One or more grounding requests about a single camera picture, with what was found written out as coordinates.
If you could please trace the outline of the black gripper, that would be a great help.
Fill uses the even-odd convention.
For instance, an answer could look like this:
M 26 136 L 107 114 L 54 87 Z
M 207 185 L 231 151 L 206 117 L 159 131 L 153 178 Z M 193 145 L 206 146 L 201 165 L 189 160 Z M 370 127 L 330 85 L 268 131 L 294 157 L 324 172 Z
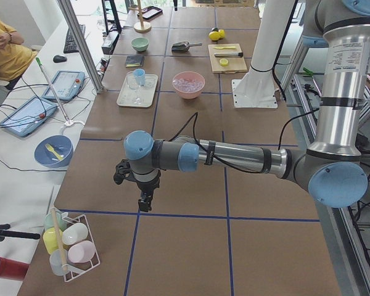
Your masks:
M 141 212 L 149 212 L 152 209 L 154 190 L 160 187 L 161 172 L 158 169 L 149 169 L 147 173 L 138 173 L 131 168 L 131 163 L 123 159 L 115 167 L 113 181 L 120 185 L 124 180 L 134 182 L 141 190 L 138 199 L 138 207 Z

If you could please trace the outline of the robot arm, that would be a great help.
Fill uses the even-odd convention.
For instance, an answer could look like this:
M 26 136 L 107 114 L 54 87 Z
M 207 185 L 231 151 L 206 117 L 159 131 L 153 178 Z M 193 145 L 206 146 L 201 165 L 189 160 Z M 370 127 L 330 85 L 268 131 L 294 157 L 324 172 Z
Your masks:
M 303 20 L 306 47 L 328 47 L 345 38 L 370 38 L 370 1 L 307 1 Z
M 124 140 L 125 159 L 113 179 L 137 184 L 141 211 L 151 209 L 163 170 L 192 172 L 200 163 L 275 175 L 332 208 L 364 196 L 369 181 L 355 141 L 370 58 L 370 1 L 307 1 L 302 38 L 308 47 L 327 48 L 314 141 L 305 150 L 270 150 L 251 140 L 223 143 L 182 134 L 163 140 L 134 131 Z

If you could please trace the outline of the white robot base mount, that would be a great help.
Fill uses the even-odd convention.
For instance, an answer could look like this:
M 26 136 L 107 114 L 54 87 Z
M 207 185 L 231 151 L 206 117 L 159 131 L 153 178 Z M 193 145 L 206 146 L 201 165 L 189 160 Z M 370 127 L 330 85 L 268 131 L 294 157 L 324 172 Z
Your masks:
M 241 80 L 232 81 L 235 108 L 275 109 L 278 107 L 274 95 L 274 65 L 280 55 L 296 6 L 297 1 L 292 0 L 265 2 L 250 70 Z

